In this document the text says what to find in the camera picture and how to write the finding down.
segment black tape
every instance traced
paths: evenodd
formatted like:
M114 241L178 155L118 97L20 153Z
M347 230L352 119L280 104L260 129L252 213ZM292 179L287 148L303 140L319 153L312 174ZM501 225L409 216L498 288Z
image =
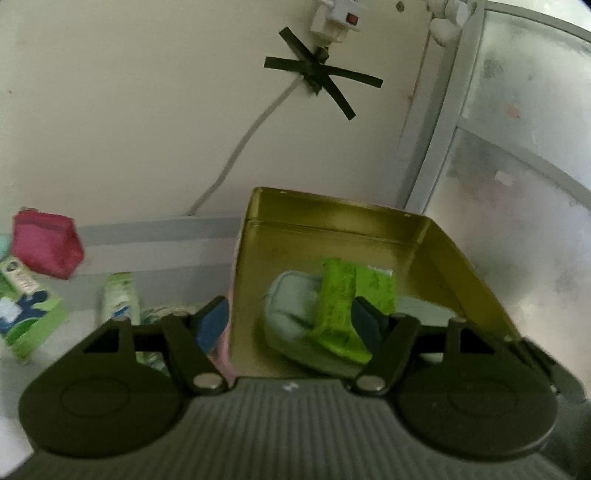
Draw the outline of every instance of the black tape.
M319 48L316 54L312 53L288 27L281 30L279 35L299 60L267 57L265 59L265 68L301 73L316 95L320 90L326 90L348 120L355 117L355 111L353 111L349 102L347 102L329 75L348 78L376 88L382 87L383 80L377 77L324 65L324 62L328 59L327 50Z

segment pink pouch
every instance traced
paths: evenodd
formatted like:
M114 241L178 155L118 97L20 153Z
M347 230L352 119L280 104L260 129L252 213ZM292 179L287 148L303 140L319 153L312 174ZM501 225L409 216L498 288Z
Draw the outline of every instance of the pink pouch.
M84 259L74 220L31 209L14 217L11 252L31 270L64 280Z

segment electrical cable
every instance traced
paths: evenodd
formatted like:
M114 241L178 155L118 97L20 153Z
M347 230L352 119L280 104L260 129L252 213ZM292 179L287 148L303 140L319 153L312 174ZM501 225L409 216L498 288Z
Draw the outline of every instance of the electrical cable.
M277 107L279 107L287 99L287 97L289 97L289 95L297 88L302 79L303 76L298 75L298 77L293 82L291 82L289 86L285 90L283 90L283 92L281 92L281 94L275 100L273 100L273 102L265 109L265 111L262 114L260 114L260 116L253 122L246 134L238 142L238 145L236 145L236 148L234 148L234 151L228 158L226 164L223 166L222 171L218 175L216 181L214 181L212 185L205 191L205 193L203 193L195 201L195 203L187 212L187 215L195 215L195 213L197 213L197 210L199 210L199 208L201 208L201 206L209 199L209 197L214 194L214 192L222 185L222 183L224 183L230 171L232 170L232 167L234 167L236 160L242 153L242 150L244 150L244 147L246 147L248 141L252 138L252 136L263 124L263 122L267 120L267 118L269 118L271 114L275 110L277 110Z

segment green box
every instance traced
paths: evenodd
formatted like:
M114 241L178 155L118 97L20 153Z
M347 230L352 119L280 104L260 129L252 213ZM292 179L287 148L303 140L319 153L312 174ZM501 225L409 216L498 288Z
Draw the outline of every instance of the green box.
M0 262L0 335L27 358L66 319L63 299L41 285L16 257Z

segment white door frame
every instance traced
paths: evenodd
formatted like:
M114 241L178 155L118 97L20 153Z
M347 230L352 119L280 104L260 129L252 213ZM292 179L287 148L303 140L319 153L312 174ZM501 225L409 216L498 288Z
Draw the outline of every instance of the white door frame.
M590 32L569 22L522 7L481 0L475 14L462 32L443 106L427 153L404 208L414 213L425 212L445 166L447 152L456 128L460 128L507 151L535 171L549 178L560 188L571 194L578 202L591 209L591 192L579 181L531 150L497 135L493 131L484 129L475 122L461 116L468 88L472 81L486 12L488 11L526 18L562 30L591 43Z

